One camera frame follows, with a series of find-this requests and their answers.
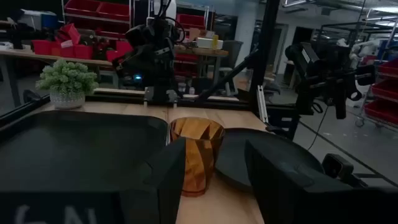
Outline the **cart with red bins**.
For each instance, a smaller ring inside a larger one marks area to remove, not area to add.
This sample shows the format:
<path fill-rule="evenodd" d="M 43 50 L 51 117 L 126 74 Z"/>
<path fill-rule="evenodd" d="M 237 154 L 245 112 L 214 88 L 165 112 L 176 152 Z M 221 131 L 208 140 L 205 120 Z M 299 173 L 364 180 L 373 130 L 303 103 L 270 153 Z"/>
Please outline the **cart with red bins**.
<path fill-rule="evenodd" d="M 398 57 L 375 65 L 376 81 L 369 87 L 355 125 L 366 120 L 378 128 L 390 126 L 398 130 Z"/>

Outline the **wooden workbench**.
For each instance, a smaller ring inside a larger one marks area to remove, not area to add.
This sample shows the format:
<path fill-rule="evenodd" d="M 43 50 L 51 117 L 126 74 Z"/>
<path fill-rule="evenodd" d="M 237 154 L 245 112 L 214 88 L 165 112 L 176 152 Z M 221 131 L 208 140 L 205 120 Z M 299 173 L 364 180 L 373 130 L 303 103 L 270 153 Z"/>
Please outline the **wooden workbench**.
<path fill-rule="evenodd" d="M 177 54 L 191 54 L 191 55 L 199 55 L 199 56 L 208 56 L 208 57 L 216 57 L 216 64 L 219 67 L 221 58 L 228 56 L 228 51 L 226 50 L 211 50 L 204 48 L 184 48 L 182 45 L 176 45 L 174 47 L 174 51 Z M 112 63 L 105 60 L 88 60 L 88 59 L 80 59 L 80 58 L 64 58 L 61 56 L 54 55 L 37 55 L 33 52 L 25 51 L 25 50 L 14 50 L 14 49 L 0 49 L 0 56 L 8 56 L 8 57 L 19 57 L 19 58 L 29 58 L 36 60 L 51 60 L 56 61 L 58 59 L 64 59 L 69 62 L 79 62 L 85 63 L 92 66 L 99 67 L 112 67 Z M 217 75 L 219 68 L 215 68 L 214 75 Z"/>

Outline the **green potted plant white pot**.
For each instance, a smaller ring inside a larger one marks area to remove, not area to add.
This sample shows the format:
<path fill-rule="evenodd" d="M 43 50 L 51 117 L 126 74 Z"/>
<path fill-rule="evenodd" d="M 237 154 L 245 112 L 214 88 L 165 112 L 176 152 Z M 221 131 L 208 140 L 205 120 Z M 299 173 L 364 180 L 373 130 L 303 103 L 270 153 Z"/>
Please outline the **green potted plant white pot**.
<path fill-rule="evenodd" d="M 57 60 L 47 65 L 36 81 L 38 90 L 48 90 L 50 101 L 57 109 L 74 109 L 85 104 L 86 95 L 98 87 L 97 74 L 78 62 Z"/>

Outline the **black vertical frame post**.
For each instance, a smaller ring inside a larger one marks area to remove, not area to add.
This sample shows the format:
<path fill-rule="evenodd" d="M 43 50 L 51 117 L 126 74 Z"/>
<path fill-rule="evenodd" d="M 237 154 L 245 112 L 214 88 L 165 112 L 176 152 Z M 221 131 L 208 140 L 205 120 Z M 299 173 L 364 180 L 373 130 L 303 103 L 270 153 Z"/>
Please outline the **black vertical frame post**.
<path fill-rule="evenodd" d="M 272 45 L 272 37 L 279 5 L 280 0 L 267 0 L 257 50 L 253 54 L 252 59 L 254 70 L 249 89 L 251 95 L 249 104 L 252 112 L 255 113 L 257 111 L 259 113 L 260 120 L 264 123 L 268 123 L 268 114 L 266 110 L 263 82 L 269 58 L 269 51 Z"/>

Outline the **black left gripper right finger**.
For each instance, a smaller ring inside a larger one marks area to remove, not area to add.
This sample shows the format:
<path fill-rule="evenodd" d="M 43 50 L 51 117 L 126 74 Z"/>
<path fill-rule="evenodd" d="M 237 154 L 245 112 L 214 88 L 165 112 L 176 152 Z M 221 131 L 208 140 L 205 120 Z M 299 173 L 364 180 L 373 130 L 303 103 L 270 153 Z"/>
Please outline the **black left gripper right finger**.
<path fill-rule="evenodd" d="M 254 141 L 245 160 L 265 224 L 398 224 L 398 189 L 352 187 Z"/>

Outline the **blue box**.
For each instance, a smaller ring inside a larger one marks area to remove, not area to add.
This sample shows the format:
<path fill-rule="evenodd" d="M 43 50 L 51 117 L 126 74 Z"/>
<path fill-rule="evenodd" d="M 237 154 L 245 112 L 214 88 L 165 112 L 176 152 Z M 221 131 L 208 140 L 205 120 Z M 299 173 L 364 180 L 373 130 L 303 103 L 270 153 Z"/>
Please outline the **blue box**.
<path fill-rule="evenodd" d="M 60 23 L 57 15 L 41 14 L 41 26 L 43 29 L 58 29 Z"/>

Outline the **black plastic tray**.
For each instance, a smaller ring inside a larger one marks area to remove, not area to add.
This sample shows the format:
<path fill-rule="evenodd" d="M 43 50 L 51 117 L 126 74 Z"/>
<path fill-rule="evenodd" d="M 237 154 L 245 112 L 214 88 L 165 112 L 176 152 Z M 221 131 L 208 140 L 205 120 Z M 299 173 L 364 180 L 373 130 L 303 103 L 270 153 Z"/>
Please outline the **black plastic tray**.
<path fill-rule="evenodd" d="M 0 192 L 109 192 L 132 188 L 165 146 L 152 116 L 44 111 L 0 129 Z"/>

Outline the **shelf with red bins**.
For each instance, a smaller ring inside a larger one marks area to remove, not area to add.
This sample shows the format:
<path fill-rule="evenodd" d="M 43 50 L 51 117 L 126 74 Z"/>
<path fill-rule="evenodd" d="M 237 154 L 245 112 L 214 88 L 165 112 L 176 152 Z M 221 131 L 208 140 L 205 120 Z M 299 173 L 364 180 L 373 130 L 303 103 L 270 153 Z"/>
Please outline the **shelf with red bins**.
<path fill-rule="evenodd" d="M 123 39 L 133 25 L 132 0 L 67 0 L 63 13 L 79 31 Z"/>

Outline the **black horizontal frame rail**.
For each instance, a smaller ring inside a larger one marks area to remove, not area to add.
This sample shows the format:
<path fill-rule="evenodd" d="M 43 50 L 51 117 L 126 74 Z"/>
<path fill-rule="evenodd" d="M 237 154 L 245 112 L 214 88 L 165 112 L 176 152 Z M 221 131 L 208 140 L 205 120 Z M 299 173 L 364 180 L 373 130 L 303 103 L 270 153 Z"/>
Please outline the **black horizontal frame rail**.
<path fill-rule="evenodd" d="M 249 103 L 240 101 L 235 98 L 211 96 L 205 101 L 196 102 L 196 96 L 185 95 L 183 99 L 177 100 L 177 105 L 182 107 L 191 108 L 206 108 L 206 109 L 219 109 L 219 110 L 241 110 L 249 111 Z M 94 95 L 86 97 L 86 101 L 99 101 L 107 103 L 130 103 L 130 104 L 143 104 L 144 95 L 142 93 L 133 93 L 132 91 L 104 89 L 96 90 Z M 0 128 L 27 115 L 46 105 L 50 102 L 50 96 L 45 95 L 36 99 L 31 99 L 22 106 L 0 116 Z M 298 125 L 300 115 L 294 105 L 266 105 L 269 123 L 273 126 L 280 128 L 290 128 Z"/>

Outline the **black round plate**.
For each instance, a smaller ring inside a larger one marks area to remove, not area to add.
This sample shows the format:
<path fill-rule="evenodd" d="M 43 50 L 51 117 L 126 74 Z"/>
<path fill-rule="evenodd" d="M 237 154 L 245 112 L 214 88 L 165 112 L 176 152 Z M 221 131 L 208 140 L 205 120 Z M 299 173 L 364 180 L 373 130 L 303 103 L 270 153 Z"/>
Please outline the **black round plate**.
<path fill-rule="evenodd" d="M 304 165 L 324 172 L 320 161 L 307 149 L 287 138 L 256 129 L 228 128 L 225 130 L 215 172 L 222 181 L 240 191 L 252 192 L 244 156 L 247 140 L 259 141 L 263 151 L 286 152 Z"/>

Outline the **white box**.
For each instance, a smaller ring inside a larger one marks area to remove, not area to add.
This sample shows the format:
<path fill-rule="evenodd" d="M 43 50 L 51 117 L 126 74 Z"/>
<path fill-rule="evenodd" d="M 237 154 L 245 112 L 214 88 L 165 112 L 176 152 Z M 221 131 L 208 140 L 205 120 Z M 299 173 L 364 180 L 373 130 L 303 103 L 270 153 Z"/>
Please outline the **white box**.
<path fill-rule="evenodd" d="M 211 49 L 212 39 L 197 37 L 196 43 L 198 48 Z M 219 50 L 223 48 L 222 40 L 219 40 L 218 47 L 220 48 Z"/>

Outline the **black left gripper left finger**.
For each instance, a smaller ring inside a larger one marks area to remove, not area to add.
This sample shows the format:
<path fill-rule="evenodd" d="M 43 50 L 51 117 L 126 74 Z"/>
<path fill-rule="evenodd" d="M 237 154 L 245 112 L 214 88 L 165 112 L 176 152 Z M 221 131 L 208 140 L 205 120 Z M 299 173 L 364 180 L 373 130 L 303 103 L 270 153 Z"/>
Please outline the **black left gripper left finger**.
<path fill-rule="evenodd" d="M 175 224 L 185 175 L 185 138 L 154 153 L 120 192 L 124 224 Z"/>

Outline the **amber faceted cup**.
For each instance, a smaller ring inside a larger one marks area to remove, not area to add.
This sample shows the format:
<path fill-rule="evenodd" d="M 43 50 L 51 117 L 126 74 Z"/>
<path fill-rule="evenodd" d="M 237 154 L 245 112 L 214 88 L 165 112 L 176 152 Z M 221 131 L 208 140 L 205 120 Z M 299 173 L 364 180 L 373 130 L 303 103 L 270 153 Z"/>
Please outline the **amber faceted cup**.
<path fill-rule="evenodd" d="M 185 140 L 183 196 L 199 197 L 208 190 L 224 134 L 220 123 L 206 118 L 184 117 L 170 123 L 171 140 Z"/>

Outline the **pile of red bins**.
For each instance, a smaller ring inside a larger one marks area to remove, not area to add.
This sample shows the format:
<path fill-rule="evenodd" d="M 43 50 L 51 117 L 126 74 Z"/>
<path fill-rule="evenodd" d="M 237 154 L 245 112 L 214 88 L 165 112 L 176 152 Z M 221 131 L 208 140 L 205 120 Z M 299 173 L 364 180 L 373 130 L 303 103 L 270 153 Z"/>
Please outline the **pile of red bins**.
<path fill-rule="evenodd" d="M 39 55 L 109 62 L 133 50 L 123 34 L 78 29 L 73 23 L 56 30 L 45 29 L 42 37 L 32 40 L 32 48 Z"/>

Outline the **black diagonal frame brace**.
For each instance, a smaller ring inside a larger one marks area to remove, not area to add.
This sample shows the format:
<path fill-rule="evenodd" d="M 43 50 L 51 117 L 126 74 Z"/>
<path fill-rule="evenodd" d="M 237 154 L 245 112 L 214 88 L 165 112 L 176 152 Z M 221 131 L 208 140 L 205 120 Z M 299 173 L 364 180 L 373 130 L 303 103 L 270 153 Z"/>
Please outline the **black diagonal frame brace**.
<path fill-rule="evenodd" d="M 227 82 L 231 81 L 238 73 L 242 72 L 250 63 L 252 63 L 255 57 L 259 54 L 258 50 L 251 52 L 239 65 L 237 65 L 232 71 L 230 71 L 224 78 L 214 84 L 209 90 L 202 92 L 196 98 L 195 102 L 202 102 L 207 100 L 212 94 L 214 94 L 219 88 L 224 86 Z"/>

